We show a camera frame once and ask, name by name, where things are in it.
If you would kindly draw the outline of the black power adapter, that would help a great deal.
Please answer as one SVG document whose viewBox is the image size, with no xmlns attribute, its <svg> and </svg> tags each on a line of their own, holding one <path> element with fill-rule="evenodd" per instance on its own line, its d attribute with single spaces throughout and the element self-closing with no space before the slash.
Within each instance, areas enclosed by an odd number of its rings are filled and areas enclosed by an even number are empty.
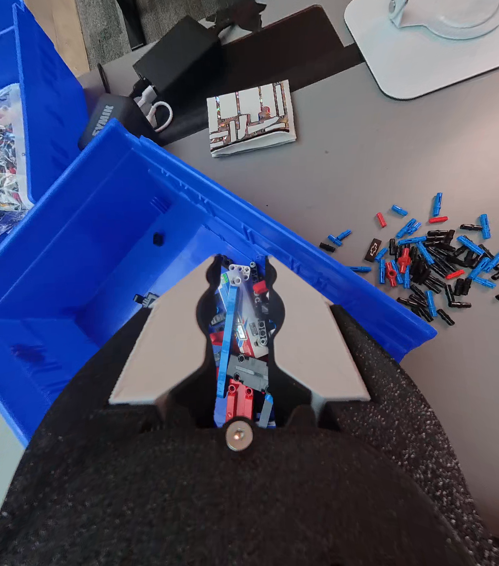
<svg viewBox="0 0 499 566">
<path fill-rule="evenodd" d="M 133 64 L 159 99 L 171 106 L 189 103 L 217 78 L 224 53 L 217 32 L 190 16 L 182 18 Z"/>
</svg>

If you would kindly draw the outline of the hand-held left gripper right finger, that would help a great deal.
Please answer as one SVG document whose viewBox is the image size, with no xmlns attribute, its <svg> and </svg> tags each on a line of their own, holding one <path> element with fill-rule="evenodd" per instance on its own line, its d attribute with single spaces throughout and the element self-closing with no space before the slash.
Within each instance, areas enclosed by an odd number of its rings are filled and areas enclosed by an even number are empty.
<svg viewBox="0 0 499 566">
<path fill-rule="evenodd" d="M 331 302 L 274 256 L 267 257 L 266 280 L 275 324 L 269 388 L 277 426 L 287 426 L 298 407 L 316 424 L 330 402 L 369 402 Z"/>
</svg>

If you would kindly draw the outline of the folded sticker booklet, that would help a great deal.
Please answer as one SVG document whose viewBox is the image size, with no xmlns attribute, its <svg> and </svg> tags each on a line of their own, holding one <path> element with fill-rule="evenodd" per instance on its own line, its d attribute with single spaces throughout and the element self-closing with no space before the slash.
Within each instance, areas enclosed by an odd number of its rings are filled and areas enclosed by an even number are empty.
<svg viewBox="0 0 499 566">
<path fill-rule="evenodd" d="M 206 106 L 214 158 L 296 141 L 288 80 L 211 96 Z"/>
</svg>

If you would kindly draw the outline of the tagged blue storage bin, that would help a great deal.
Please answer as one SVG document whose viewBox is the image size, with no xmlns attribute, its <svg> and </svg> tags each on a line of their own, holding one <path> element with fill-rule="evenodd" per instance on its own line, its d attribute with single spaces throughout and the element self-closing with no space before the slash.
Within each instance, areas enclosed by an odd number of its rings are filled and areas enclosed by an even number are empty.
<svg viewBox="0 0 499 566">
<path fill-rule="evenodd" d="M 292 230 L 112 123 L 0 244 L 0 413 L 22 445 L 136 312 L 134 293 L 162 294 L 216 254 L 274 256 L 397 362 L 437 335 Z"/>
</svg>

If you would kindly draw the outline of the grey desk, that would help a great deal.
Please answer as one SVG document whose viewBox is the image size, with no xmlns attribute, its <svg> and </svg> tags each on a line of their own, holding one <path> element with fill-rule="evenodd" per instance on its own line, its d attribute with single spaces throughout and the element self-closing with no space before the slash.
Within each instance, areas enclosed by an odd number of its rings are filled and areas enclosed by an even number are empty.
<svg viewBox="0 0 499 566">
<path fill-rule="evenodd" d="M 387 98 L 365 64 L 293 94 L 293 144 L 212 158 L 207 129 L 166 149 L 317 245 L 351 229 L 334 258 L 361 263 L 373 238 L 425 223 L 443 193 L 449 226 L 489 217 L 499 251 L 499 70 L 414 101 Z M 499 537 L 499 282 L 402 366 L 441 421 L 488 529 Z"/>
</svg>

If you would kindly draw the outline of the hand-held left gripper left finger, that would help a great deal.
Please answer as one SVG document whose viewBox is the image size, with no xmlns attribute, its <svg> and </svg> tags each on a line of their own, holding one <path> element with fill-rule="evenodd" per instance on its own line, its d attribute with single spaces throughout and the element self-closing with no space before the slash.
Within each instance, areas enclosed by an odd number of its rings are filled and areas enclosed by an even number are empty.
<svg viewBox="0 0 499 566">
<path fill-rule="evenodd" d="M 210 256 L 153 304 L 109 403 L 152 405 L 169 421 L 176 409 L 199 428 L 215 428 L 216 363 L 209 326 L 222 270 Z"/>
</svg>

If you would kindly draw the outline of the toy bricks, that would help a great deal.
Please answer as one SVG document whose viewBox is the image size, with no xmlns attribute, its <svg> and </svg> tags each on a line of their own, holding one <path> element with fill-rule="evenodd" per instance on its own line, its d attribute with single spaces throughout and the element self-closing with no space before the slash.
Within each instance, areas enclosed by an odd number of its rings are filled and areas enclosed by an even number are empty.
<svg viewBox="0 0 499 566">
<path fill-rule="evenodd" d="M 221 256 L 216 313 L 209 336 L 217 370 L 214 422 L 223 427 L 236 417 L 260 428 L 276 428 L 269 386 L 269 291 L 259 266 L 236 264 Z"/>
</svg>

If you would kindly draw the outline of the small black box device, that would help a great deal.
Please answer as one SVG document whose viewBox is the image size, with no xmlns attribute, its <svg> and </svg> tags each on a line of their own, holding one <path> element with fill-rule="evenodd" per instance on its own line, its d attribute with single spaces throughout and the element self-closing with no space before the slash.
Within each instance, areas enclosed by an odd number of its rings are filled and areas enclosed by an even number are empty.
<svg viewBox="0 0 499 566">
<path fill-rule="evenodd" d="M 105 93 L 90 117 L 77 146 L 82 151 L 106 127 L 111 119 L 118 121 L 129 133 L 137 138 L 146 137 L 158 143 L 158 134 L 150 125 L 134 99 Z"/>
</svg>

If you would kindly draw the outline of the white book stand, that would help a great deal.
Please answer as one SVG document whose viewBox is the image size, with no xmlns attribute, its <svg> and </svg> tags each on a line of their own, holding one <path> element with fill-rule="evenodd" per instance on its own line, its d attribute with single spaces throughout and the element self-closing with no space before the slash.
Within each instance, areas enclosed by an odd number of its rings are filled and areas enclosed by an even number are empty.
<svg viewBox="0 0 499 566">
<path fill-rule="evenodd" d="M 377 85 L 396 100 L 499 68 L 499 1 L 351 1 L 344 19 Z"/>
</svg>

